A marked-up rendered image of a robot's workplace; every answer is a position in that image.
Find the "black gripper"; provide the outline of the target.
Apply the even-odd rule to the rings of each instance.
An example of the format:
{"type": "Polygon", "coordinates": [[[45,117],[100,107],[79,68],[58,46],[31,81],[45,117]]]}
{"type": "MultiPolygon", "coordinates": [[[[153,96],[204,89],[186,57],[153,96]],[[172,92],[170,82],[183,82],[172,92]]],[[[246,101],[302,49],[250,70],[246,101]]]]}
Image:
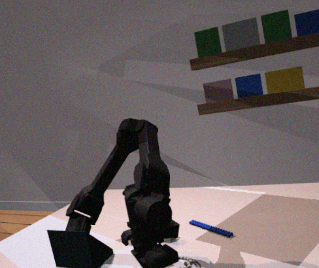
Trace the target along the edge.
{"type": "Polygon", "coordinates": [[[127,246],[128,241],[134,249],[131,253],[143,268],[165,268],[176,263],[178,252],[168,245],[158,243],[155,229],[151,229],[142,222],[127,222],[130,229],[125,230],[122,235],[122,242],[127,246]]]}

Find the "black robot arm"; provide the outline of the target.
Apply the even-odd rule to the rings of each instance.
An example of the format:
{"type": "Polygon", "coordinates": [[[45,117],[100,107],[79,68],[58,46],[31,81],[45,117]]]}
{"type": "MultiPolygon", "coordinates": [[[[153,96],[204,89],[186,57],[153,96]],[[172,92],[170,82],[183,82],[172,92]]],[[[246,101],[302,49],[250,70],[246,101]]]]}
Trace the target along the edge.
{"type": "Polygon", "coordinates": [[[90,233],[105,205],[104,193],[128,157],[139,149],[139,163],[133,173],[134,184],[122,192],[128,220],[142,222],[155,229],[158,244],[164,239],[178,238],[180,224],[172,220],[169,205],[170,173],[160,157],[158,128],[147,120],[132,118],[121,122],[116,134],[116,146],[93,182],[82,188],[66,210],[69,222],[66,231],[90,233]],[[89,215],[85,216],[74,210],[89,215]]]}

